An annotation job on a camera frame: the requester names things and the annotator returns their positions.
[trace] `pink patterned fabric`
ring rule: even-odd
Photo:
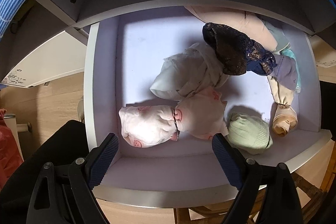
[[[175,108],[177,129],[204,140],[211,140],[216,133],[227,135],[223,120],[227,102],[222,102],[221,96],[209,86],[179,102]]]

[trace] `blue textured gripper pad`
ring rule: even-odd
[[[216,134],[212,139],[212,150],[215,153],[230,185],[235,186],[238,190],[243,186],[242,172],[230,153],[222,143],[222,135]]]
[[[95,186],[98,186],[103,180],[104,175],[106,174],[114,156],[118,151],[118,147],[119,147],[118,136],[114,135],[91,167],[90,181],[88,182],[88,186],[91,190]]]

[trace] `teal fabric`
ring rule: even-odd
[[[259,18],[278,43],[277,48],[273,51],[273,53],[280,52],[285,49],[289,45],[289,40],[285,37],[281,22],[262,15],[260,15]]]
[[[297,64],[295,54],[290,48],[286,48],[283,51],[281,51],[280,53],[282,55],[289,56],[289,57],[291,57],[295,60],[295,62],[296,62],[296,72],[297,72],[297,82],[296,82],[295,92],[300,93],[301,92],[301,77],[300,77],[299,67],[298,67],[298,64]]]

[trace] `pale green knit fabric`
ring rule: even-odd
[[[228,131],[229,142],[252,155],[263,153],[273,144],[268,123],[256,116],[232,113]]]

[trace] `lavender fabric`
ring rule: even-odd
[[[274,55],[277,66],[271,76],[275,77],[281,85],[290,90],[295,90],[297,83],[296,62],[294,58],[286,55]]]

